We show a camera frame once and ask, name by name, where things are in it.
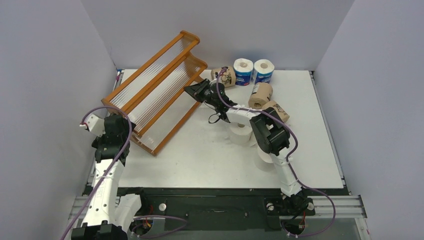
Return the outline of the orange wooden tiered shelf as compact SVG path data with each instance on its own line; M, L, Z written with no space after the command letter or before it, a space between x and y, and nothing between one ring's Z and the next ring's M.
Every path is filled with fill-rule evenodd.
M131 140L156 156L200 103L184 92L202 81L208 65L191 51L200 38L182 30L138 69L124 69L120 84L101 102L135 124Z

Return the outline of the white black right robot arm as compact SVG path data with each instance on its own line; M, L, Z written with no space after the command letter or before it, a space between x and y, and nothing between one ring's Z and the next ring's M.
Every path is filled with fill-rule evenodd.
M291 133L279 118L276 110L255 110L229 99L220 82L208 79L185 86L184 92L199 103L210 105L219 120L249 126L260 150L267 154L276 170L279 188L284 195L282 208L290 216L313 213L312 199L305 195L302 185L293 173L287 157Z

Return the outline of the brown roll black print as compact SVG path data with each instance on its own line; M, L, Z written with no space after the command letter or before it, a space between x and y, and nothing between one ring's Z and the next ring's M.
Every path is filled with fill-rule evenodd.
M276 101L271 100L261 107L262 110L266 110L268 108L273 108L282 122L286 123L289 120L290 115L286 113L285 110Z

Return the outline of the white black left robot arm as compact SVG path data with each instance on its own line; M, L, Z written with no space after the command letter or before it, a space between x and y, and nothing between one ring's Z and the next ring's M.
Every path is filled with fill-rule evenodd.
M148 199L137 194L116 203L135 126L119 114L100 118L91 113L83 120L82 127L96 136L91 144L95 148L93 189L81 208L86 210L81 225L71 230L72 240L126 240L134 215L149 210Z

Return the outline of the white toilet paper roll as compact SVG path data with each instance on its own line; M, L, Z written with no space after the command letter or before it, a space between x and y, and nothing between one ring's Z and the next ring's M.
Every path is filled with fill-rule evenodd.
M271 172L275 169L274 163L271 157L261 150L261 148L256 146L256 154L253 157L254 165L263 172Z
M245 145L250 141L252 128L241 123L231 123L228 127L229 140L236 145Z
M253 147L253 146L255 146L256 144L257 144L257 140L256 140L256 137L255 137L254 132L252 132L252 133L251 133L251 135L250 135L250 138L249 138L249 141L248 141L247 145L248 145L249 147Z

